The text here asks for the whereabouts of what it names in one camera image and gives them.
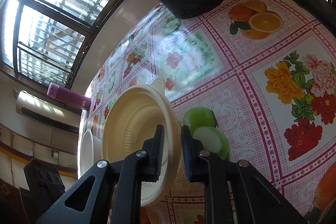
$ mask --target yellow flower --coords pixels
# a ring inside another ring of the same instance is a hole
[[[133,53],[131,52],[128,56],[127,56],[127,59],[126,61],[129,63],[133,60]]]
[[[265,70],[267,77],[266,91],[278,94],[278,99],[283,104],[290,104],[293,98],[300,99],[304,96],[303,90],[292,80],[285,62],[276,63],[278,69],[270,67]]]

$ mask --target floral tablecloth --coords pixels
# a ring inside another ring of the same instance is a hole
[[[335,198],[334,64],[335,37],[292,0],[225,0],[183,20],[157,5],[93,79],[79,140],[87,128],[102,139],[118,96],[162,77],[181,125],[191,107],[211,108],[231,160],[251,162],[309,219]],[[150,212],[163,224],[201,224],[203,187],[188,183],[182,165]]]

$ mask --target green apple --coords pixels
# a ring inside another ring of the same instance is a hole
[[[199,127],[194,131],[193,138],[200,140],[205,150],[227,160],[230,155],[230,143],[226,136],[215,127]]]
[[[189,109],[183,117],[183,125],[189,126],[190,134],[199,127],[216,127],[217,121],[213,111],[204,106]]]

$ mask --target window frame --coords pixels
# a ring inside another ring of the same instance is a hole
[[[106,23],[106,21],[113,14],[113,12],[117,9],[117,7],[122,3],[123,0],[109,0],[107,4],[105,5],[105,7],[102,9],[102,11],[99,13],[99,15],[97,16],[97,18],[95,19],[92,25],[85,22],[84,20],[75,18],[75,16],[71,15],[70,13],[56,6],[54,7],[54,5],[49,4],[44,0],[18,0],[18,1],[19,1],[19,4],[18,4],[17,12],[16,12],[16,18],[14,22],[14,34],[13,34],[13,68],[8,66],[2,60],[2,47],[0,47],[0,71],[5,73],[7,76],[13,78],[17,82],[20,82],[24,86],[27,86],[33,89],[34,91],[45,95],[46,90],[47,90],[46,85],[41,84],[32,78],[28,78],[18,72],[18,63],[17,63],[18,49],[21,48],[21,50],[23,51],[26,51],[26,52],[29,51],[29,49],[27,48],[23,49],[22,47],[24,47],[24,45],[22,45],[19,42],[20,23],[21,23],[21,16],[22,16],[24,6],[25,5],[29,6],[30,8],[37,10],[38,12],[50,17],[53,20],[58,21],[59,23],[85,36],[82,42],[82,45],[80,46],[78,53],[73,61],[73,65],[71,69],[63,66],[57,61],[44,59],[42,54],[39,54],[37,52],[32,53],[34,57],[42,60],[43,62],[53,65],[58,69],[61,68],[63,71],[66,71],[67,73],[69,73],[67,80],[65,81],[65,87],[70,89],[79,71],[80,65],[82,64],[83,59],[86,56],[88,50],[90,49],[98,32],[101,30],[103,25]],[[3,1],[3,5],[0,10],[1,19],[4,19],[4,16],[5,16],[5,8],[7,6],[6,4],[7,4],[7,0]],[[5,21],[1,20],[0,24],[1,24],[0,25],[0,28],[1,28],[0,38],[1,38],[1,43],[3,43],[4,42],[4,32],[3,31],[4,31]]]

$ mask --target silver bolt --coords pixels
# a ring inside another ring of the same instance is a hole
[[[199,152],[199,154],[200,154],[202,157],[210,156],[210,152],[209,152],[208,150],[202,150],[201,152]]]
[[[250,164],[247,160],[240,160],[238,163],[241,167],[248,167]]]
[[[107,162],[105,160],[100,160],[97,162],[97,166],[99,168],[104,168],[107,165]]]
[[[136,156],[139,157],[139,158],[142,158],[146,155],[146,151],[143,151],[143,150],[139,150],[137,153],[136,153]]]

